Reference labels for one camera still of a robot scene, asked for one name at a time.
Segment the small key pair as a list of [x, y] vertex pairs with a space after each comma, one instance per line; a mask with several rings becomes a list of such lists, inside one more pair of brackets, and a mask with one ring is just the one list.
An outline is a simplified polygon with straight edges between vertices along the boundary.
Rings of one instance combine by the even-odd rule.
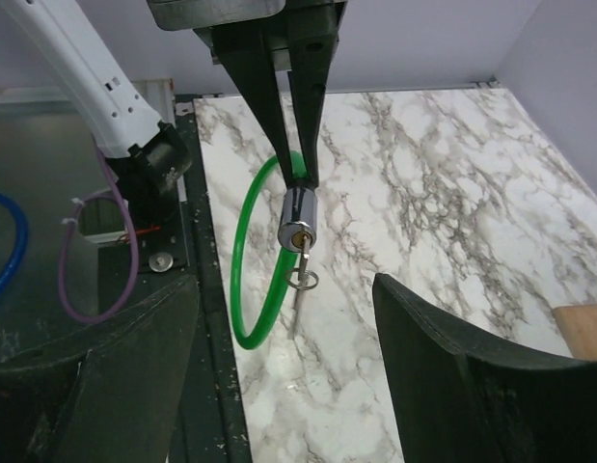
[[312, 237], [306, 231], [302, 231], [300, 234], [298, 234], [298, 237], [301, 239], [301, 251], [298, 267], [292, 269], [288, 273], [287, 277], [287, 282], [295, 289], [295, 295], [292, 304], [294, 314], [288, 329], [288, 337], [291, 340], [295, 338], [298, 331], [305, 294], [307, 291], [316, 288], [319, 283], [318, 275], [308, 268], [310, 262]]

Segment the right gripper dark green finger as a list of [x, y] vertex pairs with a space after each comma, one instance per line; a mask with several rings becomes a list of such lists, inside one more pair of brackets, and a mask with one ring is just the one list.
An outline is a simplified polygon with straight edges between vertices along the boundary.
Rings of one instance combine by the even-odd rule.
[[279, 161], [287, 186], [294, 184], [275, 52], [287, 47], [287, 20], [260, 18], [196, 28], [256, 117]]
[[287, 14], [288, 80], [311, 186], [319, 184], [317, 140], [345, 8], [341, 1], [301, 1]]

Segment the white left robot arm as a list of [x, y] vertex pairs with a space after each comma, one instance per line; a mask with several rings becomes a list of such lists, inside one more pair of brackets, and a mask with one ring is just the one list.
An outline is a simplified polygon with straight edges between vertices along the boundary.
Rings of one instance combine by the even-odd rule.
[[169, 197], [191, 164], [187, 148], [128, 80], [79, 4], [2, 1], [0, 7], [87, 123], [121, 193], [132, 204]]

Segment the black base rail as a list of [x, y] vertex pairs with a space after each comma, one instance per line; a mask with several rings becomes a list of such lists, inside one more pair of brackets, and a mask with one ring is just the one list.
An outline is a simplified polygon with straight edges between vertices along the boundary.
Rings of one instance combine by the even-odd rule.
[[248, 462], [249, 433], [236, 369], [217, 242], [205, 180], [196, 100], [182, 95], [176, 125], [191, 150], [182, 206], [186, 267], [142, 279], [137, 303], [183, 275], [198, 284], [198, 317], [177, 407], [169, 453], [163, 462]]

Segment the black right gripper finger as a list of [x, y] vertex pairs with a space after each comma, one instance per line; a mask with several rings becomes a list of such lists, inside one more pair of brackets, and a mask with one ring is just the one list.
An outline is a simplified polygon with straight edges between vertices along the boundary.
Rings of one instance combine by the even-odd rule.
[[0, 363], [0, 462], [163, 462], [198, 317], [183, 275]]
[[408, 462], [597, 462], [597, 362], [495, 336], [394, 277], [372, 286]]

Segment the green cable lock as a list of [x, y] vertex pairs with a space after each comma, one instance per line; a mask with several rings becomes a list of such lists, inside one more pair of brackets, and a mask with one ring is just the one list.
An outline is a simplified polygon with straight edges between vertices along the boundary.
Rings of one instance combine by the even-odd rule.
[[278, 170], [276, 156], [266, 160], [246, 193], [235, 230], [230, 272], [231, 328], [245, 350], [260, 347], [278, 319], [287, 292], [288, 273], [298, 267], [301, 239], [316, 242], [315, 193], [294, 184], [285, 193], [267, 187]]

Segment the wooden board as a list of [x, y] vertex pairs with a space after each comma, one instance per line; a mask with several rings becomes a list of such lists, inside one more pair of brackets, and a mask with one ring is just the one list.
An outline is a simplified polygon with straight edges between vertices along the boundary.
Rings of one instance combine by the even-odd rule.
[[557, 307], [553, 316], [572, 356], [597, 361], [597, 304]]

